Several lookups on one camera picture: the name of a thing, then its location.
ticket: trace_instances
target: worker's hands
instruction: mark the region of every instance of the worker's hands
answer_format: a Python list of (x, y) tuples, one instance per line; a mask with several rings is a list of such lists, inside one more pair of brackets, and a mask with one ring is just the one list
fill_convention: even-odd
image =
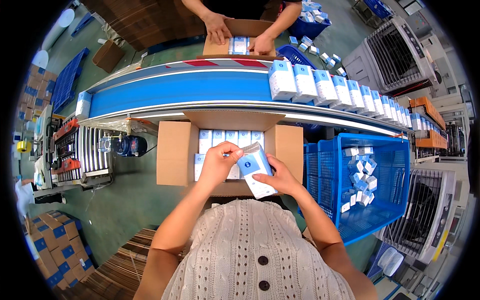
[(213, 39), (217, 45), (225, 44), (225, 36), (228, 38), (232, 37), (230, 30), (228, 30), (227, 26), (225, 25), (225, 20), (230, 19), (233, 18), (229, 18), (212, 11), (202, 16), (202, 21), (207, 27), (207, 35), (210, 37), (210, 39)]
[(273, 49), (273, 41), (274, 38), (264, 32), (250, 42), (248, 50), (253, 49), (253, 55), (268, 55)]
[(275, 156), (267, 153), (268, 163), (276, 170), (275, 175), (268, 176), (266, 174), (253, 174), (252, 177), (256, 181), (273, 186), (277, 191), (294, 196), (304, 190), (290, 170), (285, 164), (279, 161)]
[(243, 150), (230, 142), (208, 149), (198, 184), (213, 189), (227, 179), (230, 169), (242, 157)]

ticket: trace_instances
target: blue mesh basket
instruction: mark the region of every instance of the blue mesh basket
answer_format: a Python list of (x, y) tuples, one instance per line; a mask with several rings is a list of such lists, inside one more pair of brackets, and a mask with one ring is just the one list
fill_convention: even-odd
[[(373, 171), (377, 178), (377, 190), (373, 192), (375, 199), (370, 205), (364, 207), (357, 204), (341, 214), (341, 194), (353, 188), (347, 168), (351, 156), (343, 156), (342, 148), (352, 146), (373, 147), (370, 158), (378, 164)], [(310, 185), (307, 190), (332, 219), (345, 245), (364, 238), (403, 215), (407, 205), (410, 173), (408, 141), (340, 133), (333, 140), (319, 141), (317, 155), (318, 187), (315, 190)]]

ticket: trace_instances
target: green floor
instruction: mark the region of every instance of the green floor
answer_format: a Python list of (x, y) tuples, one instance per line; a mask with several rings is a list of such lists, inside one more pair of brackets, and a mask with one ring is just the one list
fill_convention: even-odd
[[(340, 57), (348, 55), (373, 29), (361, 22), (359, 17), (350, 8), (353, 1), (323, 0), (323, 11), (329, 14), (332, 26), (325, 29), (315, 40), (314, 44), (320, 52), (335, 53)], [(99, 38), (106, 38), (97, 21), (91, 22), (78, 35), (71, 37), (71, 31), (81, 20), (83, 14), (77, 10), (76, 17), (70, 27), (60, 36), (53, 48), (49, 51), (50, 61), (47, 70), (60, 73), (65, 65), (84, 47), (90, 49), (85, 59), (83, 71), (78, 79), (76, 92), (81, 92), (108, 73), (92, 63), (92, 57), (100, 48)], [(288, 42), (288, 33), (279, 37), (276, 47)], [(125, 56), (118, 63), (114, 71), (119, 70), (132, 62), (140, 60), (145, 52), (136, 52), (130, 45), (125, 44), (122, 49)], [(176, 47), (148, 55), (143, 66), (152, 66), (166, 62), (195, 59), (203, 50), (203, 44)], [(322, 62), (318, 57), (307, 53), (307, 57), (319, 68)], [(75, 102), (68, 105), (62, 115), (69, 115), (75, 111)], [(155, 145), (156, 139), (146, 135), (149, 145)], [(156, 150), (152, 150), (141, 158), (117, 157), (115, 160), (114, 182), (92, 193), (74, 189), (65, 192), (67, 204), (31, 204), (30, 215), (59, 209), (71, 214), (82, 221), (86, 239), (99, 264), (107, 260), (117, 248), (123, 245), (141, 228), (158, 225), (181, 200), (182, 187), (160, 186), (156, 184)], [(33, 168), (30, 162), (22, 161), (21, 170), (25, 178), (31, 177)], [(283, 196), (285, 205), (294, 212), (301, 230), (305, 228), (305, 221), (296, 213), (297, 204), (289, 196)], [(347, 247), (347, 251), (355, 266), (363, 271), (376, 244), (373, 235)]]

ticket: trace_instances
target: stacked cardboard boxes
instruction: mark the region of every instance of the stacked cardboard boxes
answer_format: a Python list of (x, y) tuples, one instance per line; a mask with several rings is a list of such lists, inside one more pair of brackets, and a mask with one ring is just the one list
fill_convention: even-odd
[(56, 81), (54, 73), (31, 65), (18, 104), (18, 117), (21, 120), (31, 120), (35, 110), (43, 110), (50, 104)]
[(38, 252), (38, 268), (51, 288), (73, 287), (95, 271), (75, 220), (63, 213), (51, 211), (33, 218), (30, 236)]

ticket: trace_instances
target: sweater button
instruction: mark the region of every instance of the sweater button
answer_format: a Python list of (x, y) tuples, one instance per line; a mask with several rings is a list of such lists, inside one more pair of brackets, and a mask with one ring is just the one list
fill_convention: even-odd
[(265, 281), (265, 280), (262, 280), (260, 281), (260, 283), (258, 284), (258, 287), (261, 289), (261, 290), (268, 290), (270, 288), (270, 284), (268, 283), (268, 281)]
[(268, 263), (268, 258), (266, 256), (260, 256), (258, 258), (258, 263), (261, 265), (266, 265)]

